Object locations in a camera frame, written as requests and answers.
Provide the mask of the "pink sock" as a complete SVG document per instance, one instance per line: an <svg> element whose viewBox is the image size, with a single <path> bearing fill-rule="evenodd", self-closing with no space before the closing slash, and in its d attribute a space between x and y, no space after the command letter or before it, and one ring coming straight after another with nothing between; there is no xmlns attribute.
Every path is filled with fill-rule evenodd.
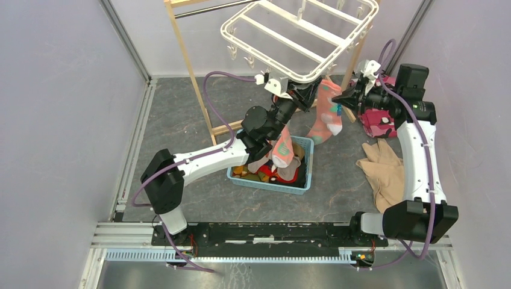
<svg viewBox="0 0 511 289"><path fill-rule="evenodd" d="M341 93L341 87L334 82L327 79L321 81L317 91L316 120L307 134L315 145L320 145L341 132L342 107L332 101Z"/></svg>
<svg viewBox="0 0 511 289"><path fill-rule="evenodd" d="M277 168L286 168L293 158L292 136L289 127L285 126L272 150L272 161Z"/></svg>

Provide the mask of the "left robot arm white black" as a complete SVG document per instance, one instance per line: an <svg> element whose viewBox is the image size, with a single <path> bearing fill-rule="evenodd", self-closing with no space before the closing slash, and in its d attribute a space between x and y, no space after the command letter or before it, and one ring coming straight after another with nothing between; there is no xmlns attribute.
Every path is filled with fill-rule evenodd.
<svg viewBox="0 0 511 289"><path fill-rule="evenodd" d="M158 151L143 172L141 188L151 208L159 216L166 237L174 245L189 239L188 224L181 208L184 188L191 182L229 167L253 163L271 150L271 142L297 109L308 111L322 78L308 84L291 82L285 90L289 98L278 98L269 110L253 106L245 114L242 129L230 141L186 154Z"/></svg>

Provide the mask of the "grey brown striped sock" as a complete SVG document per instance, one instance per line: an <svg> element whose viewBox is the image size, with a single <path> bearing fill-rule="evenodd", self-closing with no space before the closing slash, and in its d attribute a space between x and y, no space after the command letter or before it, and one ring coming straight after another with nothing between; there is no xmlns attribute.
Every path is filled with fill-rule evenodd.
<svg viewBox="0 0 511 289"><path fill-rule="evenodd" d="M261 160L249 163L249 173L257 175L262 182L282 182L285 184L298 179L298 169L301 160L295 156L287 167L277 167L273 159L264 157Z"/></svg>

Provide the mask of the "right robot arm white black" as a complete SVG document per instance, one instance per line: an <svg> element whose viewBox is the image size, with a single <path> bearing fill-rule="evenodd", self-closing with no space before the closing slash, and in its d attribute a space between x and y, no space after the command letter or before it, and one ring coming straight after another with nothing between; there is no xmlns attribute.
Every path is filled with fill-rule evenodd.
<svg viewBox="0 0 511 289"><path fill-rule="evenodd" d="M389 112L403 152L404 196L383 213L357 213L348 238L356 246L372 235L435 244L458 221L459 210L447 203L437 170L436 109L423 100L429 69L402 64L395 84L387 87L380 67L374 60L362 62L358 80L333 102L357 113L372 108Z"/></svg>

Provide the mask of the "white clip hanger frame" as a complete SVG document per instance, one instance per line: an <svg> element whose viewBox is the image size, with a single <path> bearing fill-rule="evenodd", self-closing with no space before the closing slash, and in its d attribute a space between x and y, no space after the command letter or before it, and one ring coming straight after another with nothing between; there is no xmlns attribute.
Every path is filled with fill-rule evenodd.
<svg viewBox="0 0 511 289"><path fill-rule="evenodd" d="M349 54L372 27L378 1L255 1L220 27L232 60L310 82Z"/></svg>

